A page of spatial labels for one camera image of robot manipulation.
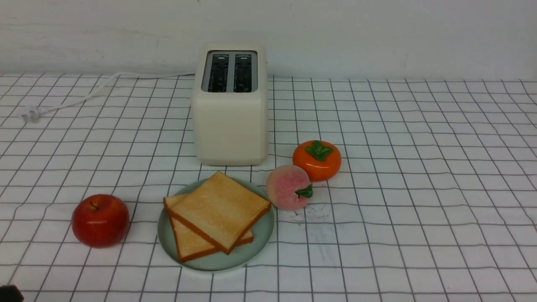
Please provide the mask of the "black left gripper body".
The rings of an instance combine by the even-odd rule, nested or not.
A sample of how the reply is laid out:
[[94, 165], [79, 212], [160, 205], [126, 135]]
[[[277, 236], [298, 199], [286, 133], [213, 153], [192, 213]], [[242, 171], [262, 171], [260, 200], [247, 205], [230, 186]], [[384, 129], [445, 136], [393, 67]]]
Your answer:
[[23, 302], [24, 296], [15, 285], [0, 287], [0, 302]]

